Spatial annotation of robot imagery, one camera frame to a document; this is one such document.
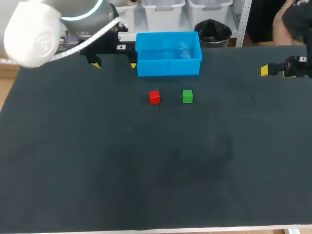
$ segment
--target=trash can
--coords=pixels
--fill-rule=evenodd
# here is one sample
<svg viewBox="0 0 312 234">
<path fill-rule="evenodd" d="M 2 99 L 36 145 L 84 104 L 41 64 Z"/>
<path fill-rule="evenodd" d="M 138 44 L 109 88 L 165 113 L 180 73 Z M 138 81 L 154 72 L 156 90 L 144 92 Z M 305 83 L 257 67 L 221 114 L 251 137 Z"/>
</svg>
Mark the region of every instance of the trash can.
<svg viewBox="0 0 312 234">
<path fill-rule="evenodd" d="M 201 48 L 227 47 L 232 35 L 228 26 L 213 19 L 198 23 L 194 31 L 198 32 Z"/>
</svg>

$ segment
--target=wooden floor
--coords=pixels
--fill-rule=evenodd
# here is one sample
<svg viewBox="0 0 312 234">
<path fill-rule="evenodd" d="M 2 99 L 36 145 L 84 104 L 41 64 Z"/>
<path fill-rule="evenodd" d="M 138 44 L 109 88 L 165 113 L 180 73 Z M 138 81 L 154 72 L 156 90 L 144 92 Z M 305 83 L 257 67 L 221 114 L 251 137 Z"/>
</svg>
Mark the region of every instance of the wooden floor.
<svg viewBox="0 0 312 234">
<path fill-rule="evenodd" d="M 230 41 L 231 44 L 235 46 L 235 41 Z M 263 46 L 263 45 L 273 45 L 272 42 L 264 43 L 252 43 L 248 38 L 244 41 L 244 46 Z M 7 97 L 17 73 L 19 72 L 18 66 L 6 66 L 0 64 L 0 111 L 4 104 L 5 98 Z M 300 230 L 301 234 L 312 234 L 312 229 Z M 243 232 L 217 232 L 217 233 L 201 233 L 201 234 L 284 234 L 283 230 L 277 231 L 243 231 Z"/>
</svg>

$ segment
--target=green cube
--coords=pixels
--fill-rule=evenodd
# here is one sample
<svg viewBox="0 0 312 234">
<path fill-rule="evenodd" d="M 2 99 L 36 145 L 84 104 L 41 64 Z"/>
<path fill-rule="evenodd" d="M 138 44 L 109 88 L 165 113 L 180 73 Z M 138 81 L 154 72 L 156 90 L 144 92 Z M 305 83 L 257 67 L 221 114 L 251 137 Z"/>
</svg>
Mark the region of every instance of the green cube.
<svg viewBox="0 0 312 234">
<path fill-rule="evenodd" d="M 183 90 L 183 103 L 193 102 L 193 92 L 192 90 Z"/>
</svg>

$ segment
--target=plastic bin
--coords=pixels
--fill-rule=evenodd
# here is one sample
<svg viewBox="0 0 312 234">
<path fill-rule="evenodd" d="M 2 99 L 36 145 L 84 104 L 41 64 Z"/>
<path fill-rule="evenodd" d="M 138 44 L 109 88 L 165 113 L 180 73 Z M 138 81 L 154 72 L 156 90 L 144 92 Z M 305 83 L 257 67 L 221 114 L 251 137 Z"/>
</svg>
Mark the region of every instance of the plastic bin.
<svg viewBox="0 0 312 234">
<path fill-rule="evenodd" d="M 179 30 L 180 15 L 185 0 L 142 0 L 150 32 Z"/>
<path fill-rule="evenodd" d="M 199 75 L 197 32 L 140 33 L 136 36 L 139 77 Z"/>
<path fill-rule="evenodd" d="M 229 6 L 233 0 L 188 0 L 188 14 L 194 28 L 205 20 L 215 20 L 225 24 Z"/>
<path fill-rule="evenodd" d="M 109 0 L 112 3 L 119 14 L 125 22 L 128 24 L 128 32 L 135 31 L 135 8 L 137 7 L 136 3 L 132 3 L 129 0 Z"/>
</svg>

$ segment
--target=wall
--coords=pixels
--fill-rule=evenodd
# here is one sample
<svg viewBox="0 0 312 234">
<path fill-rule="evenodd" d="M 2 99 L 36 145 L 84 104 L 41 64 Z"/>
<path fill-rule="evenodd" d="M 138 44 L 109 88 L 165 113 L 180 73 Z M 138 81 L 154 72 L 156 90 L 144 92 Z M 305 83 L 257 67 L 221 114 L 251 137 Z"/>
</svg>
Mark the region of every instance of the wall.
<svg viewBox="0 0 312 234">
<path fill-rule="evenodd" d="M 21 0 L 0 0 L 0 52 L 3 51 L 4 30 Z"/>
</svg>

